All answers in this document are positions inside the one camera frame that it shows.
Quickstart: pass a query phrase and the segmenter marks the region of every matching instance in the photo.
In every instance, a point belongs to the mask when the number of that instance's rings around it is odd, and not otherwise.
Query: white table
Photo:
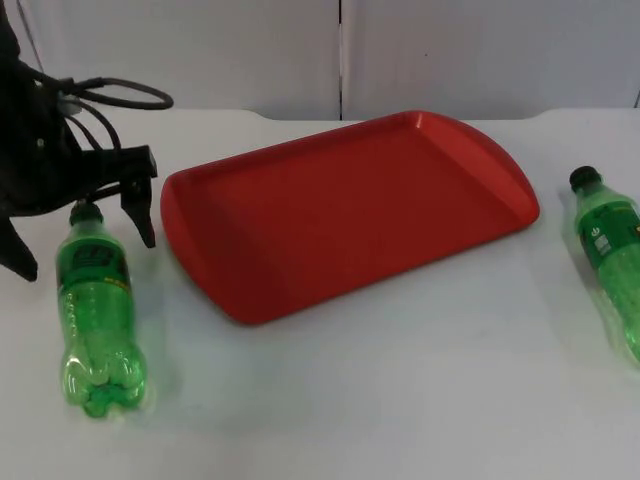
[[[125,145],[152,146],[156,200],[171,172],[342,125],[244,111],[107,113]],[[640,193],[640,111],[471,123],[529,176],[542,206],[533,227],[257,329],[232,325],[192,286],[157,202],[150,251],[117,200],[102,202],[129,252],[155,392],[145,410],[107,421],[67,407],[59,391],[53,261],[68,209],[17,222],[40,278],[0,271],[0,476],[637,477],[640,374],[607,341],[585,286],[593,276],[569,253],[565,203],[582,164]]]

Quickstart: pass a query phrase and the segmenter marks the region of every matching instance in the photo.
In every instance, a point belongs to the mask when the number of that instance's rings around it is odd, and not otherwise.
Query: bottle cap
[[[574,192],[579,188],[594,182],[602,182],[602,177],[595,168],[589,166],[576,168],[569,177],[571,190]]]
[[[71,216],[69,217],[69,223],[74,226],[78,222],[84,222],[87,220],[98,220],[100,223],[103,221],[102,213],[95,203],[78,202],[71,209]]]

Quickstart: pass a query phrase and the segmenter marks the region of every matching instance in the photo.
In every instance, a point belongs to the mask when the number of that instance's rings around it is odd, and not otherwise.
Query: black cable
[[[134,90],[136,92],[146,93],[158,98],[159,102],[140,102],[136,100],[125,100],[124,98],[110,97],[100,93],[90,92],[94,88],[102,88],[107,86],[117,86]],[[90,100],[103,105],[111,105],[112,107],[130,108],[134,110],[167,110],[173,107],[173,98],[171,95],[149,87],[141,83],[132,82],[130,80],[122,80],[120,78],[92,78],[83,82],[76,83],[74,88],[67,92],[76,97]]]
[[[58,91],[66,95],[74,95],[91,102],[110,105],[112,107],[129,108],[134,110],[167,110],[174,105],[173,98],[168,93],[158,90],[157,88],[143,85],[142,83],[123,80],[120,78],[90,78],[82,82],[75,82],[72,78],[58,80],[49,75],[30,67],[20,60],[9,58],[0,54],[0,68],[10,68],[16,72],[27,75],[31,79],[41,83],[47,88]],[[111,97],[101,93],[90,92],[96,88],[108,86],[117,86],[134,90],[136,92],[146,93],[152,97],[159,99],[158,102],[141,102],[137,100],[126,100],[124,98]]]
[[[76,105],[77,107],[85,109],[91,115],[96,117],[96,119],[107,130],[107,133],[109,134],[109,137],[111,138],[111,143],[113,144],[113,149],[116,151],[116,153],[119,153],[120,150],[122,150],[122,144],[120,143],[120,137],[118,136],[118,132],[116,132],[116,129],[113,128],[113,125],[111,125],[111,122],[109,122],[109,120],[107,120],[107,117],[105,117],[103,114],[101,114],[97,109],[95,109],[94,107],[92,107],[88,103],[83,102],[82,100],[76,100],[76,99],[73,99],[73,98],[65,98],[63,100],[60,100],[60,102],[61,103],[71,104],[71,105]]]
[[[100,151],[102,150],[102,147],[100,146],[100,143],[98,143],[98,141],[96,140],[96,137],[94,137],[91,132],[89,131],[89,129],[87,127],[85,127],[82,122],[80,120],[78,120],[76,117],[74,117],[73,115],[68,115],[68,114],[64,114],[64,118],[66,118],[68,121],[70,121],[71,123],[73,123],[76,127],[78,127],[80,129],[80,131],[82,132],[82,134],[85,136],[85,138],[87,139],[87,141],[89,142],[89,144],[91,145],[91,147],[94,150]]]

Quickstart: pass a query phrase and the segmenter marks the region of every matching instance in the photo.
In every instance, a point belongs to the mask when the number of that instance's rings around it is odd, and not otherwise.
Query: green plastic bottle
[[[105,416],[113,404],[137,407],[146,383],[124,249],[102,222],[95,204],[78,203],[56,262],[66,347],[62,389],[91,417]]]
[[[570,183],[578,197],[576,231],[622,318],[629,349],[640,360],[640,218],[636,203],[603,185],[593,167],[575,170]]]

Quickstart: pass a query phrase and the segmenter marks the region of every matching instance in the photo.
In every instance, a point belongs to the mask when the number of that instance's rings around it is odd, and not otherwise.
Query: red tray
[[[502,148],[426,112],[178,172],[161,209],[193,281],[254,325],[520,230],[539,214]]]

